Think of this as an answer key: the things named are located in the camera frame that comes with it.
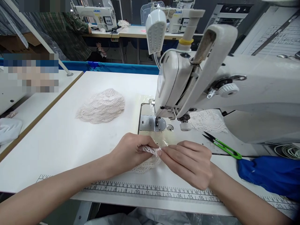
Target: measuring tape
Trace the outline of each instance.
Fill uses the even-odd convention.
[[[48,177],[50,176],[41,174],[37,182]],[[80,192],[225,207],[225,204],[213,193],[213,191],[201,191],[195,188],[167,187],[130,182],[98,181],[82,189]],[[282,197],[259,197],[289,217],[293,215],[298,207],[295,202],[286,200]]]

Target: power cord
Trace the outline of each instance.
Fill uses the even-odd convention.
[[[109,39],[109,41],[108,41],[108,50],[110,49],[110,41],[111,41],[111,39],[112,39],[112,37],[113,37],[113,33],[118,33],[118,32],[116,32],[116,31],[113,31],[113,32],[112,32],[112,35],[110,36],[110,39]]]
[[[155,60],[156,65],[157,65],[157,67],[158,67],[159,69],[160,69],[160,65],[161,65],[161,63],[162,63],[162,59],[164,58],[164,56],[165,56],[169,51],[175,51],[175,52],[179,52],[179,53],[191,53],[191,52],[192,52],[191,49],[188,50],[188,51],[184,51],[184,50],[178,50],[178,49],[175,49],[175,48],[170,48],[170,49],[168,49],[167,51],[165,51],[165,52],[163,53],[163,55],[161,56],[161,58],[160,58],[159,61],[158,61],[158,59],[157,59],[156,53],[154,53],[154,54],[153,54],[154,60]]]
[[[300,149],[291,144],[278,145],[274,148],[274,152],[285,158],[300,160]]]

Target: worktable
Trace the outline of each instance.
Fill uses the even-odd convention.
[[[123,55],[123,42],[120,41],[120,38],[137,38],[137,62],[139,64],[139,52],[140,52],[140,45],[139,45],[139,38],[147,38],[146,35],[146,27],[145,26],[130,26],[121,30],[118,34],[111,34],[111,33],[102,33],[100,31],[92,30],[91,34],[85,34],[83,36],[87,37],[95,37],[95,38],[118,38],[119,39],[119,46],[122,56],[122,63],[124,63],[124,55]],[[194,36],[203,36],[203,34],[194,34]],[[179,40],[183,37],[183,33],[165,33],[165,40]]]
[[[49,176],[88,163],[109,152],[127,132],[136,132],[133,117],[137,94],[155,96],[157,75],[85,72],[0,163],[0,191],[18,192]],[[75,119],[93,94],[114,88],[125,97],[125,110],[109,123]],[[234,139],[222,140],[233,146]],[[280,211],[291,216],[296,205],[264,188],[241,180],[236,160],[213,155],[211,161]],[[145,174],[125,173],[91,184],[73,199],[193,213],[231,215],[212,191],[199,191],[164,164]]]
[[[70,77],[67,77],[64,70],[52,74],[54,79],[59,80],[58,92],[34,93],[16,108],[15,112],[18,114],[13,118],[23,121],[21,133],[18,139],[0,146],[0,162],[83,74],[82,71],[74,70],[71,73],[73,76]]]

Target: left hand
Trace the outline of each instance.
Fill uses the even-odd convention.
[[[113,167],[113,175],[119,175],[132,170],[151,156],[151,153],[140,152],[138,147],[148,145],[159,148],[150,136],[127,133],[125,134],[114,150],[109,154]]]

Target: white lace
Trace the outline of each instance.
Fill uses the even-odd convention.
[[[144,174],[148,170],[157,167],[160,162],[161,162],[160,157],[156,157],[155,155],[153,155],[150,159],[146,160],[141,165],[133,168],[130,172]]]
[[[147,145],[142,145],[138,148],[141,152],[149,152],[157,157],[157,151],[161,150],[161,148],[152,148]]]
[[[189,123],[196,130],[203,132],[228,132],[223,119],[216,113],[218,109],[208,109],[199,112],[191,112]]]
[[[139,147],[139,150],[152,153],[153,156],[150,159],[143,162],[141,165],[133,168],[130,172],[144,174],[148,170],[157,167],[159,165],[159,163],[161,162],[160,157],[157,156],[157,151],[161,150],[161,148],[152,148],[152,147],[143,145],[143,146]]]
[[[76,118],[93,124],[112,121],[124,110],[125,99],[110,88],[95,94],[77,111]]]

